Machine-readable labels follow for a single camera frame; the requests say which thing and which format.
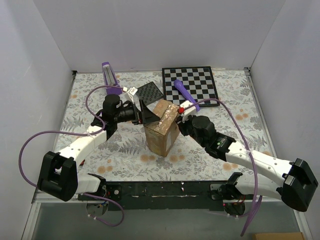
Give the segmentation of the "brown cardboard express box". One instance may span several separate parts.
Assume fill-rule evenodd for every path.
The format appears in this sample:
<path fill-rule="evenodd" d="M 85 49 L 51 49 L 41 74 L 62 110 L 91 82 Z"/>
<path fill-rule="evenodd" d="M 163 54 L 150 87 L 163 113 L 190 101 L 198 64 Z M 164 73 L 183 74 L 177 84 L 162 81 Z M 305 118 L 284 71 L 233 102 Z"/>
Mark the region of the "brown cardboard express box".
<path fill-rule="evenodd" d="M 176 123 L 178 108 L 172 102 L 160 99 L 153 109 L 160 120 L 144 125 L 147 147 L 156 155 L 166 157 L 180 133 Z"/>

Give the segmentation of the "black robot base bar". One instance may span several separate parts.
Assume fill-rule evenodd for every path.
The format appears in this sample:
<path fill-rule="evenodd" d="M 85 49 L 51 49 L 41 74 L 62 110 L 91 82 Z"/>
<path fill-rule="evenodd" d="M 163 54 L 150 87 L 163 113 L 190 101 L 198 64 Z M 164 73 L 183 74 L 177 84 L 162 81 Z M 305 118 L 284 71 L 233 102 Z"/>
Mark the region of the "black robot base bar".
<path fill-rule="evenodd" d="M 228 180 L 102 181 L 95 193 L 119 203 L 125 210 L 205 209 L 243 215 L 243 195 Z"/>

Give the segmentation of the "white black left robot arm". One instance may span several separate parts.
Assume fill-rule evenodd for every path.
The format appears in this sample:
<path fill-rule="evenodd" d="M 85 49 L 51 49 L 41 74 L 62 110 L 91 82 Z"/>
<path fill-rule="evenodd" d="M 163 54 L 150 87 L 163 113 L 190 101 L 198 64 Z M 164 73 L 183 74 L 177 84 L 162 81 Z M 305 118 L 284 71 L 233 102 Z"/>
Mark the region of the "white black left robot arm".
<path fill-rule="evenodd" d="M 49 151 L 44 155 L 37 188 L 64 202 L 75 194 L 84 193 L 90 194 L 95 200 L 103 199 L 108 193 L 106 180 L 93 173 L 78 175 L 78 167 L 116 132 L 119 123 L 130 121 L 139 125 L 159 120 L 160 117 L 148 109 L 142 100 L 137 107 L 129 100 L 123 102 L 116 94 L 107 95 L 102 109 L 84 136 L 58 152 Z"/>

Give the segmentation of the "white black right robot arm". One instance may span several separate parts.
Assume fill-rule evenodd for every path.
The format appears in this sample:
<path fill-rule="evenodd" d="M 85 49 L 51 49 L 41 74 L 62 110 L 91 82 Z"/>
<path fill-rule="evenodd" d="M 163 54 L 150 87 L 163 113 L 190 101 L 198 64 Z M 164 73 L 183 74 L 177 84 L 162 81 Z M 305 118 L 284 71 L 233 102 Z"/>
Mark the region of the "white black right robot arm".
<path fill-rule="evenodd" d="M 211 157 L 253 171 L 252 177 L 235 172 L 224 184 L 213 187 L 214 199 L 259 195 L 281 200 L 299 212 L 308 210 L 319 183 L 305 160 L 290 161 L 249 151 L 239 141 L 218 132 L 206 116 L 179 116 L 176 123 L 183 136 L 193 138 Z"/>

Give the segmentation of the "grey studded building plate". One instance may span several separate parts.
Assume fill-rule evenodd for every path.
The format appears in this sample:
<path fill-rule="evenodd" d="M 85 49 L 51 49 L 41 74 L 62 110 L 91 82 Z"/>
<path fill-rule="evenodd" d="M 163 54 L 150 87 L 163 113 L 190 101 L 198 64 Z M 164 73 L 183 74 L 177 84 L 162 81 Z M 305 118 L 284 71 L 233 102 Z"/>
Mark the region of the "grey studded building plate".
<path fill-rule="evenodd" d="M 153 81 L 139 87 L 136 95 L 146 106 L 162 99 L 164 96 Z"/>

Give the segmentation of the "purple capped clear bottle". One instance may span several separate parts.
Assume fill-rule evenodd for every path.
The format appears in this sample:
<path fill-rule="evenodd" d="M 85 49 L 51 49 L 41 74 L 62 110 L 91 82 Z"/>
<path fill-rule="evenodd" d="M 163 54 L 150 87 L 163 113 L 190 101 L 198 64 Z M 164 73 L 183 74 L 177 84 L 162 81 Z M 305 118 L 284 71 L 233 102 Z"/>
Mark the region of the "purple capped clear bottle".
<path fill-rule="evenodd" d="M 103 73 L 103 79 L 106 86 L 106 94 L 115 94 L 120 95 L 122 93 L 122 90 L 120 88 L 118 79 L 116 77 L 115 72 L 113 71 L 111 65 L 109 62 L 103 62 L 101 64 L 102 66 L 102 73 Z"/>

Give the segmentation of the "purple toy microphone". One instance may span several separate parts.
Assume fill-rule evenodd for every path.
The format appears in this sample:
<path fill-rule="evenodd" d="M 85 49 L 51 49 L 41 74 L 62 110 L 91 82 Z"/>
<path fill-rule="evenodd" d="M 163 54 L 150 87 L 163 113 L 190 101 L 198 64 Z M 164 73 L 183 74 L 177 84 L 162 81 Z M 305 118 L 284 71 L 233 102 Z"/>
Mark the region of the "purple toy microphone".
<path fill-rule="evenodd" d="M 185 86 L 183 85 L 183 82 L 180 81 L 179 79 L 176 79 L 174 82 L 174 87 L 182 94 L 182 96 L 188 100 L 189 102 L 195 104 L 196 101 L 195 99 L 192 97 L 192 95 L 187 91 L 187 89 L 185 88 Z"/>

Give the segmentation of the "black white chessboard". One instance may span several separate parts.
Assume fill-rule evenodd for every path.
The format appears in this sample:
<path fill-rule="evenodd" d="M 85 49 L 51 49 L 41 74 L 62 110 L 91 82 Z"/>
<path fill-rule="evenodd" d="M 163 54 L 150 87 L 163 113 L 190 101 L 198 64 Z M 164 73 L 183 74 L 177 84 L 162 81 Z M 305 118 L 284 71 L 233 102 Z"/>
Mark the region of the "black white chessboard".
<path fill-rule="evenodd" d="M 199 106 L 202 108 L 218 107 L 217 88 L 210 66 L 167 67 L 162 69 L 163 98 L 175 105 L 182 104 L 186 99 L 174 86 L 174 81 L 182 82 L 185 89 L 196 102 L 206 100 Z"/>

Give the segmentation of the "brown cardboard boxes on floor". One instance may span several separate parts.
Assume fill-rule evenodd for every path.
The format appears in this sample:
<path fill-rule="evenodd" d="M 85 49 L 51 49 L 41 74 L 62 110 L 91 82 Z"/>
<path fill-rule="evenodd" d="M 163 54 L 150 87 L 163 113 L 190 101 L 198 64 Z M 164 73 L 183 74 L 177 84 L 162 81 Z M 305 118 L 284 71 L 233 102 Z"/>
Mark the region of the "brown cardboard boxes on floor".
<path fill-rule="evenodd" d="M 305 240 L 302 232 L 254 233 L 253 240 Z"/>

